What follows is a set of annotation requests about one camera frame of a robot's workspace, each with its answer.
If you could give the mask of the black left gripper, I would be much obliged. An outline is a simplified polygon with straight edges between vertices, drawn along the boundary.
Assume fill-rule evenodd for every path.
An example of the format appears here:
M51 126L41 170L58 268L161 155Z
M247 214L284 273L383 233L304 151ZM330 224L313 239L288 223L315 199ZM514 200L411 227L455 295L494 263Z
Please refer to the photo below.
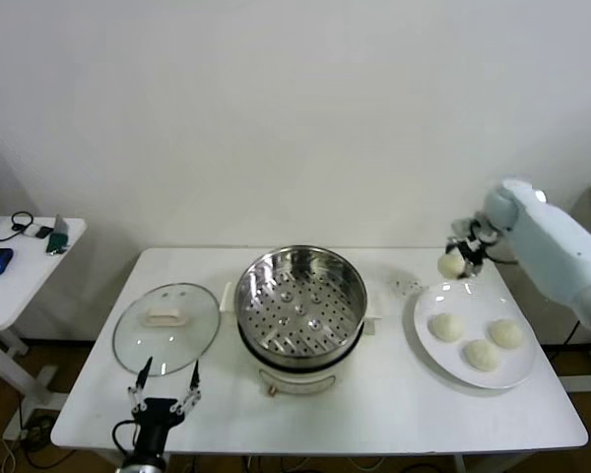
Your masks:
M133 419L139 426L134 452L146 456L162 456L169 432L182 424L184 415L190 413L201 400L199 361L195 362L185 395L178 401L172 398L145 399L143 391L152 362L153 358L149 357L138 372L135 384L129 386L127 391Z

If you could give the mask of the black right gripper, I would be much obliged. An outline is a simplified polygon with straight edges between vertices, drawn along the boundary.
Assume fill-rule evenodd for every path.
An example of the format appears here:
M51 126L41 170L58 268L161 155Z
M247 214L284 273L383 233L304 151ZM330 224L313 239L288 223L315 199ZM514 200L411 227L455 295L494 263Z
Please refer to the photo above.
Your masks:
M450 236L444 249L446 254L458 251L464 261L464 270L461 278L475 278L480 274L485 259L485 246L478 239L464 239L457 236Z

